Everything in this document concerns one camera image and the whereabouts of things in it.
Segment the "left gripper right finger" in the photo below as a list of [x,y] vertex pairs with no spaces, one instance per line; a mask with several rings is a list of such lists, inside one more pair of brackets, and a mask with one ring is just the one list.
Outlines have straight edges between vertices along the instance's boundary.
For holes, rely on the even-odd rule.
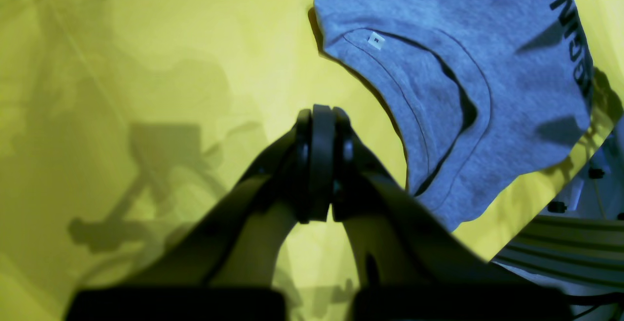
[[341,108],[312,108],[312,219],[343,224],[361,287],[352,321],[568,321],[555,288],[475,256],[404,191]]

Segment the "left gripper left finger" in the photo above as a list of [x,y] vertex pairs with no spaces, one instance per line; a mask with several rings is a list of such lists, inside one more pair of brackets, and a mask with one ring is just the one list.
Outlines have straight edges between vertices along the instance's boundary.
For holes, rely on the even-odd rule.
[[272,288],[283,242],[309,222],[312,112],[259,154],[232,190],[160,259],[119,284],[75,294],[67,321],[286,321]]

